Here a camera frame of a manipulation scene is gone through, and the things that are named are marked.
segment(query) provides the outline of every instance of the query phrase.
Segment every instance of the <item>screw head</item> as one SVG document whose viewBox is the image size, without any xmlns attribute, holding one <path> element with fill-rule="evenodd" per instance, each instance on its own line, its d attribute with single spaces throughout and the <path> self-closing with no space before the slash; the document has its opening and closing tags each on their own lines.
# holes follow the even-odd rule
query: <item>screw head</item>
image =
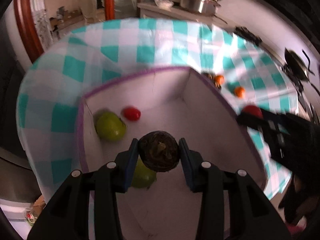
<svg viewBox="0 0 320 240">
<path fill-rule="evenodd" d="M 81 174 L 81 171 L 79 171 L 79 170 L 74 170 L 73 172 L 71 172 L 71 176 L 75 177 L 75 178 L 79 177 L 80 174 Z"/>
<path fill-rule="evenodd" d="M 202 163 L 201 163 L 201 166 L 202 166 L 203 168 L 205 168 L 205 169 L 208 169 L 208 168 L 211 167 L 211 163 L 209 163 L 209 162 L 202 162 Z"/>
<path fill-rule="evenodd" d="M 117 166 L 115 162 L 109 162 L 107 163 L 107 168 L 108 169 L 114 169 Z"/>
<path fill-rule="evenodd" d="M 245 177 L 247 175 L 247 172 L 245 170 L 238 170 L 238 175 L 241 177 Z"/>
</svg>

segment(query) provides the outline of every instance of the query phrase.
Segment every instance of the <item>stainless steel pot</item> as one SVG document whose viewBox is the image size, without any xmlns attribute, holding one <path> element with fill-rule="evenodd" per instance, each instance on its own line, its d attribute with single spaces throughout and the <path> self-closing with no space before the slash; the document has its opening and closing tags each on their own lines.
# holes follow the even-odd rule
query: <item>stainless steel pot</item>
<svg viewBox="0 0 320 240">
<path fill-rule="evenodd" d="M 180 7 L 192 13 L 213 16 L 220 4 L 215 0 L 180 0 Z"/>
</svg>

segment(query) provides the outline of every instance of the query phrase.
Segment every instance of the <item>tablecloth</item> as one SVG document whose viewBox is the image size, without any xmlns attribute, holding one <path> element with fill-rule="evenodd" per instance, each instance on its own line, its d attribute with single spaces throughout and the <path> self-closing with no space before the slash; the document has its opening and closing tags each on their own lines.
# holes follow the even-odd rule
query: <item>tablecloth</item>
<svg viewBox="0 0 320 240">
<path fill-rule="evenodd" d="M 125 19 L 82 27 L 31 66 L 17 100 L 19 138 L 46 201 L 80 169 L 74 135 L 80 97 L 112 78 L 168 65 L 223 74 L 221 93 L 236 112 L 250 102 L 272 111 L 298 107 L 294 87 L 266 52 L 216 26 Z M 245 100 L 234 97 L 237 85 L 245 87 Z M 265 165 L 264 193 L 271 199 L 284 190 L 290 172 L 270 160 L 259 132 L 249 133 Z"/>
</svg>

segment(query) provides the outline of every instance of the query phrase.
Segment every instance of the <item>dark brown mushroom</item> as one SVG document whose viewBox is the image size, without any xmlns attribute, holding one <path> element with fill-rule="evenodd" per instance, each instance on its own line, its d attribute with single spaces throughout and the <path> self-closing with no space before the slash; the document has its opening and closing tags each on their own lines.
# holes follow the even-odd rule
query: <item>dark brown mushroom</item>
<svg viewBox="0 0 320 240">
<path fill-rule="evenodd" d="M 154 131 L 143 136 L 138 142 L 138 151 L 144 165 L 156 172 L 170 171 L 180 160 L 176 140 L 165 131 Z"/>
</svg>

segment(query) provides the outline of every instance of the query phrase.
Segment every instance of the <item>cherry tomato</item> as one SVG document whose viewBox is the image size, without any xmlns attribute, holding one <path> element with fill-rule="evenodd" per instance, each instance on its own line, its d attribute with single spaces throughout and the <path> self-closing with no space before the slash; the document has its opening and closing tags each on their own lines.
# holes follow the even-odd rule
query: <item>cherry tomato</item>
<svg viewBox="0 0 320 240">
<path fill-rule="evenodd" d="M 258 118 L 263 119 L 262 111 L 259 107 L 254 105 L 247 105 L 242 110 L 242 113 L 252 114 Z"/>
<path fill-rule="evenodd" d="M 141 112 L 133 106 L 129 106 L 123 109 L 122 114 L 129 121 L 137 121 L 141 117 Z"/>
<path fill-rule="evenodd" d="M 215 82 L 217 82 L 220 86 L 224 83 L 224 76 L 217 75 L 214 77 Z"/>
<path fill-rule="evenodd" d="M 234 93 L 239 98 L 244 98 L 245 89 L 243 87 L 236 87 Z"/>
</svg>

